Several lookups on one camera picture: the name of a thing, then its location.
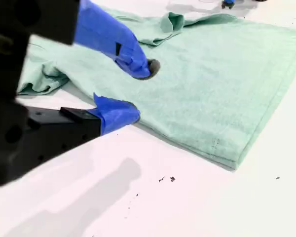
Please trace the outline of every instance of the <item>blue object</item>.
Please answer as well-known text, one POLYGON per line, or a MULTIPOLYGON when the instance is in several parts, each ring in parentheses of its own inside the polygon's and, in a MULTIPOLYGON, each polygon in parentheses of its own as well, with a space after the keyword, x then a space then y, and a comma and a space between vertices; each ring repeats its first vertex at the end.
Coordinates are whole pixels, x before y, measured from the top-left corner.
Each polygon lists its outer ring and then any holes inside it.
POLYGON ((150 76, 147 58, 133 32, 90 0, 80 0, 74 41, 102 52, 134 78, 150 76))
POLYGON ((95 93, 93 98, 97 107, 88 112, 101 119, 101 136, 140 119, 140 111, 130 102, 97 96, 95 93))

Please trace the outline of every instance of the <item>white table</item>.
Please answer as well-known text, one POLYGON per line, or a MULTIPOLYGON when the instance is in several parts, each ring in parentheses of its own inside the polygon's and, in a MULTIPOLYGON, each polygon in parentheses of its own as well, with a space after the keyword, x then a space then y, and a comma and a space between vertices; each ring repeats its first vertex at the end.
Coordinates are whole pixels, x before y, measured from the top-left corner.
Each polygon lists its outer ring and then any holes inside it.
MULTIPOLYGON (((263 2, 246 18, 296 24, 296 0, 263 2)), ((92 108, 72 85, 20 101, 92 108)), ((236 172, 129 126, 0 188, 0 237, 119 236, 296 237, 296 79, 236 172)))

